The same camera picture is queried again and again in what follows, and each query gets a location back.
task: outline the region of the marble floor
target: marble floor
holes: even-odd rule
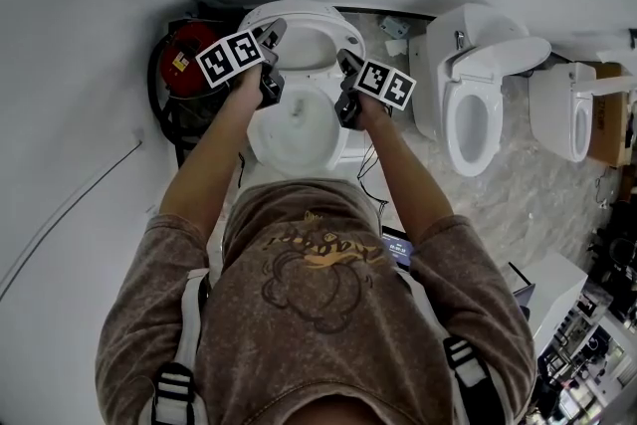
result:
[[[385,41],[391,38],[380,30],[380,17],[369,14],[347,14],[347,20],[361,32],[368,58],[391,64],[409,72],[406,55],[389,57]],[[422,34],[426,22],[407,21],[409,36]],[[507,263],[519,268],[555,251],[586,269],[585,252],[592,229],[603,225],[608,210],[598,202],[612,201],[618,183],[618,172],[606,175],[604,165],[592,160],[572,163],[543,149],[531,134],[528,80],[507,77],[503,84],[504,127],[501,150],[487,170],[478,177],[457,174],[437,144],[416,128],[411,107],[397,111],[394,119],[405,140],[436,178],[448,195],[454,210],[473,222],[496,264],[511,285],[516,280]],[[249,155],[244,182],[250,182],[254,155]],[[380,198],[390,199],[380,165],[364,178],[367,190]],[[219,245],[225,218],[236,197],[233,186],[215,230],[209,251],[211,264],[219,264]],[[384,225],[401,228],[393,204],[385,208]]]

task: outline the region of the white wall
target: white wall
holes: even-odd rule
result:
[[[83,204],[81,216],[66,219],[64,230],[55,233],[55,246],[39,249],[7,295],[8,301],[0,304],[4,342],[0,362],[7,370],[15,370],[11,364],[15,354],[15,359],[27,363],[21,367],[20,377],[12,381],[15,391],[31,392],[34,397],[45,394],[50,381],[39,376],[34,361],[45,353],[55,356],[60,349],[65,355],[78,353],[80,367],[62,375],[69,385],[70,401],[77,402],[79,392],[88,398],[92,390],[98,324],[134,249],[143,212],[167,179],[167,149],[146,106],[143,75],[157,20],[180,1],[0,0],[0,203],[4,206],[0,212],[0,278],[56,208],[129,147],[134,132],[145,133],[144,152],[126,166],[122,181],[101,185],[106,186],[102,202],[87,197],[92,205]],[[328,1],[438,14],[465,0]],[[568,41],[579,32],[637,26],[634,0],[481,1],[510,11],[534,33],[555,40]],[[116,199],[122,191],[126,196]],[[99,239],[100,245],[91,245],[89,239]],[[112,257],[118,260],[116,271],[108,269]],[[95,296],[87,298],[85,287],[72,284],[77,280],[74,268],[82,268],[87,275],[102,275]],[[47,292],[31,295],[29,288]],[[49,303],[57,291],[64,292],[60,297],[64,299]],[[52,316],[59,318],[56,321],[45,321],[53,305],[60,310],[70,307],[92,321],[84,316],[81,321],[73,316],[64,319],[62,314]],[[27,314],[17,316],[22,311]],[[8,335],[4,333],[6,323],[14,329]],[[22,344],[25,338],[29,341]],[[52,363],[45,363],[47,373],[58,368]],[[56,371],[58,376],[65,373]],[[87,407],[77,414],[74,405],[80,404],[65,407],[66,402],[45,401],[55,407],[53,416],[64,417],[60,422],[73,423],[74,416],[78,423],[97,420],[93,401],[85,401],[82,405]],[[24,404],[3,400],[0,419],[38,422],[40,411],[12,407],[18,403]],[[33,414],[20,415],[20,410]]]

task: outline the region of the white toilet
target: white toilet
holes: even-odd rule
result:
[[[358,30],[332,6],[310,0],[284,0],[251,11],[239,30],[266,27],[284,18],[288,30],[276,48],[286,84],[281,102],[255,113],[248,138],[264,165],[284,176],[322,176],[362,147],[347,148],[349,130],[338,123],[334,103],[343,73],[341,48],[365,58]]]
[[[627,93],[637,88],[636,77],[595,79],[594,68],[570,63],[535,71],[529,80],[533,136],[548,150],[570,161],[581,161],[588,152],[593,96]]]
[[[548,41],[489,6],[465,4],[436,18],[409,41],[416,126],[458,173],[479,175],[500,149],[502,78],[549,54]]]

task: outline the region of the hand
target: hand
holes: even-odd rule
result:
[[[377,126],[379,123],[387,122],[391,119],[384,104],[379,100],[368,96],[365,93],[358,93],[362,112],[358,117],[358,125],[367,131]]]
[[[235,79],[233,93],[241,96],[242,101],[256,108],[263,100],[263,94],[259,89],[261,83],[261,64],[244,71]]]

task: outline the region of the cardboard box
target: cardboard box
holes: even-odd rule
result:
[[[595,68],[598,79],[619,77],[618,64],[586,63]],[[593,126],[588,146],[588,157],[613,167],[629,165],[632,147],[626,131],[628,128],[628,94],[616,93],[593,98]]]

